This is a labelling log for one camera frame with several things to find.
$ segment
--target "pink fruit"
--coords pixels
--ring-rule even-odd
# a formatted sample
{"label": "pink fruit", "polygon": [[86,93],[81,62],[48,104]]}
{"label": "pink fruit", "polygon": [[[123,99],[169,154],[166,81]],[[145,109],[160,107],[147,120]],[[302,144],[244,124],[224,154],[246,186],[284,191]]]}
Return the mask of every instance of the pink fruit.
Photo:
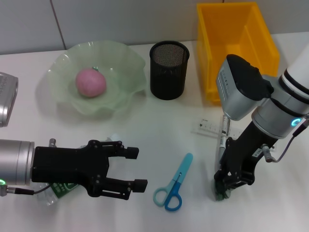
{"label": "pink fruit", "polygon": [[77,75],[75,84],[78,91],[86,97],[96,97],[106,90],[105,77],[94,69],[83,69]]}

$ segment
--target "white table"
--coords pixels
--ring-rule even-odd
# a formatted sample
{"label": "white table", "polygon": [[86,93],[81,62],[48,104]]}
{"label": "white table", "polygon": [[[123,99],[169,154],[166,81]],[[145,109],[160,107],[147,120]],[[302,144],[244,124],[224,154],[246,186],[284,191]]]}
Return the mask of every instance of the white table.
{"label": "white table", "polygon": [[[280,72],[309,42],[309,33],[273,35],[281,52]],[[91,198],[79,187],[50,207],[36,197],[8,195],[0,199],[0,230],[3,232],[260,232],[308,231],[309,225],[309,130],[297,137],[279,164],[261,160],[256,181],[232,192],[231,198],[215,202],[211,190],[217,141],[191,133],[199,117],[219,123],[220,107],[203,100],[198,82],[195,42],[184,42],[190,51],[183,95],[173,101],[155,98],[149,87],[133,97],[123,114],[89,119],[53,101],[43,78],[63,52],[40,52],[0,56],[0,71],[19,78],[19,90],[9,126],[2,139],[35,141],[59,147],[78,147],[90,139],[103,140],[118,133],[125,146],[140,149],[137,160],[111,159],[108,176],[125,180],[148,179],[145,193],[132,193],[128,201]],[[149,45],[132,48],[145,60],[149,83]],[[244,129],[251,117],[234,123]],[[287,139],[278,141],[278,156]],[[173,177],[183,156],[191,152],[193,163],[180,188],[181,209],[169,213],[152,200],[157,187]]]}

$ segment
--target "yellow plastic bin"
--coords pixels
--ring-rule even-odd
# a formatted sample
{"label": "yellow plastic bin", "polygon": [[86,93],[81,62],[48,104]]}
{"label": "yellow plastic bin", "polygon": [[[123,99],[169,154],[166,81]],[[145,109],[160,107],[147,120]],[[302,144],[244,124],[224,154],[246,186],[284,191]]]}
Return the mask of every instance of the yellow plastic bin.
{"label": "yellow plastic bin", "polygon": [[261,74],[277,76],[279,52],[255,2],[197,5],[197,54],[206,99],[219,103],[218,71],[228,54],[243,57]]}

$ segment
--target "scissor handle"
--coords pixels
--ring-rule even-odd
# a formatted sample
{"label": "scissor handle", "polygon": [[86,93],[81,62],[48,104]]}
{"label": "scissor handle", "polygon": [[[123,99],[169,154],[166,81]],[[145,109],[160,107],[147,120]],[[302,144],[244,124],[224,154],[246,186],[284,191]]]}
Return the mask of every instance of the scissor handle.
{"label": "scissor handle", "polygon": [[[172,190],[173,186],[175,184],[175,181],[174,180],[171,180],[169,185],[167,185],[166,187],[161,187],[161,188],[157,188],[155,191],[154,191],[154,196],[153,196],[153,200],[154,200],[154,203],[157,205],[157,206],[164,206],[164,203],[167,199],[167,197],[169,196],[169,193],[170,191]],[[158,202],[158,200],[156,199],[156,195],[158,194],[158,192],[166,192],[166,196],[164,198],[164,200],[162,202]]]}
{"label": "scissor handle", "polygon": [[[178,190],[179,190],[180,186],[181,186],[181,183],[176,182],[176,184],[174,185],[172,191],[169,193],[168,197],[166,198],[165,204],[164,204],[166,210],[169,210],[169,211],[176,211],[176,210],[178,210],[178,209],[181,207],[181,205],[183,204],[182,197],[181,197],[181,196],[179,195],[179,193],[178,193]],[[170,200],[172,199],[172,197],[177,197],[177,199],[178,199],[178,201],[179,201],[179,205],[176,206],[175,208],[170,208],[170,207],[169,207],[169,202],[170,202]]]}

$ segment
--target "scissor blade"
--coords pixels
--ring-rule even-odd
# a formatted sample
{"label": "scissor blade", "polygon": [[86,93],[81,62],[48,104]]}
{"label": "scissor blade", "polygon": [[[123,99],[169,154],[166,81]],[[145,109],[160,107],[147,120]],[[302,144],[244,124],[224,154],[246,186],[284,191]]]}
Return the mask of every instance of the scissor blade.
{"label": "scissor blade", "polygon": [[177,181],[179,183],[183,182],[183,180],[185,178],[185,175],[187,174],[187,172],[188,172],[188,170],[190,168],[192,160],[193,160],[193,155],[191,153],[188,153],[188,154],[185,155],[185,157],[183,158],[182,163],[180,164],[176,174],[173,177],[173,180],[175,180],[175,181]]}

